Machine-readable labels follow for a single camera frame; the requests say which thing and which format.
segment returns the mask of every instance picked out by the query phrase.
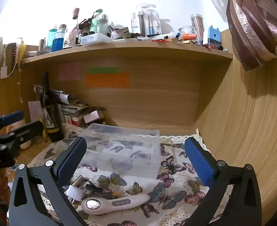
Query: orange sticky note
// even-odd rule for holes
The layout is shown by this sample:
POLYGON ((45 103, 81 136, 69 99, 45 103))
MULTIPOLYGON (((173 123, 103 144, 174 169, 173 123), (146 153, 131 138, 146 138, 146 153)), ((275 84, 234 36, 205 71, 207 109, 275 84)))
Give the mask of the orange sticky note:
POLYGON ((129 88, 129 74, 87 74, 86 87, 129 88))

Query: blue clamp pad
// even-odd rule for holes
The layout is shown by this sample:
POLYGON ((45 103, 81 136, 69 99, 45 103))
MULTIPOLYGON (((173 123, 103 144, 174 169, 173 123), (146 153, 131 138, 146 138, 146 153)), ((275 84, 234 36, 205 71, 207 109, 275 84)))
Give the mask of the blue clamp pad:
POLYGON ((6 115, 6 116, 3 116, 2 117, 2 120, 1 120, 1 124, 4 126, 4 127, 7 127, 17 121, 21 121, 23 120, 24 118, 24 114, 23 114, 23 111, 16 111, 16 112, 13 112, 9 115, 6 115))
POLYGON ((213 26, 211 25, 208 28, 208 38, 216 40, 221 43, 221 32, 219 29, 214 29, 213 26))
POLYGON ((77 137, 70 147, 61 152, 55 160, 54 174, 57 177, 57 186, 68 185, 74 172, 87 150, 87 143, 84 138, 77 137))
POLYGON ((185 152, 202 184, 209 188, 213 187, 215 184, 215 177, 219 172, 214 157, 210 152, 204 150, 193 137, 186 139, 185 152))

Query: metal screw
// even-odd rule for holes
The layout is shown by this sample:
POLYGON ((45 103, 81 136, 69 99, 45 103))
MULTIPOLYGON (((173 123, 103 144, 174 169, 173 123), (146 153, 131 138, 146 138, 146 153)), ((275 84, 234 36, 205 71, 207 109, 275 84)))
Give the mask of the metal screw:
POLYGON ((22 170, 24 167, 25 167, 24 164, 20 164, 19 167, 18 167, 18 169, 19 169, 19 170, 22 170))
POLYGON ((252 170, 252 169, 253 169, 252 165, 250 165, 250 164, 246 164, 246 168, 247 168, 248 170, 252 170))
POLYGON ((226 162, 223 161, 223 160, 219 160, 219 161, 218 161, 218 165, 219 165, 220 167, 224 167, 224 166, 226 165, 226 162))
POLYGON ((46 165, 47 167, 50 167, 52 164, 54 164, 54 162, 53 162, 52 160, 48 160, 48 161, 45 163, 45 165, 46 165))

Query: orange cap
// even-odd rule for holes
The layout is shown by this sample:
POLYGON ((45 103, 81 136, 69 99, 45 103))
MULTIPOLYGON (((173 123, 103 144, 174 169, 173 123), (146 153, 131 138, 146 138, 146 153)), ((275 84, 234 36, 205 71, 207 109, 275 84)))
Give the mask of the orange cap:
POLYGON ((194 40, 197 38, 196 34, 183 34, 182 35, 183 40, 194 40))

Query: white wall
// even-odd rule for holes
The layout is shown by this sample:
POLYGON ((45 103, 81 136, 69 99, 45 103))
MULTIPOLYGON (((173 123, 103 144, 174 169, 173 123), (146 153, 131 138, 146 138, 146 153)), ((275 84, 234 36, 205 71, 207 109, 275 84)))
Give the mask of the white wall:
POLYGON ((223 6, 226 8, 226 4, 225 0, 219 1, 220 3, 212 0, 5 0, 5 5, 0 2, 0 5, 4 5, 0 8, 0 35, 5 43, 23 37, 26 44, 38 45, 40 39, 47 38, 48 31, 54 24, 68 25, 73 22, 71 15, 76 7, 80 9, 79 21, 91 17, 96 9, 101 8, 109 15, 109 23, 130 28, 130 13, 141 2, 157 6, 163 33, 191 25, 190 16, 193 13, 203 15, 205 28, 213 25, 223 31, 228 28, 227 21, 223 18, 223 6))

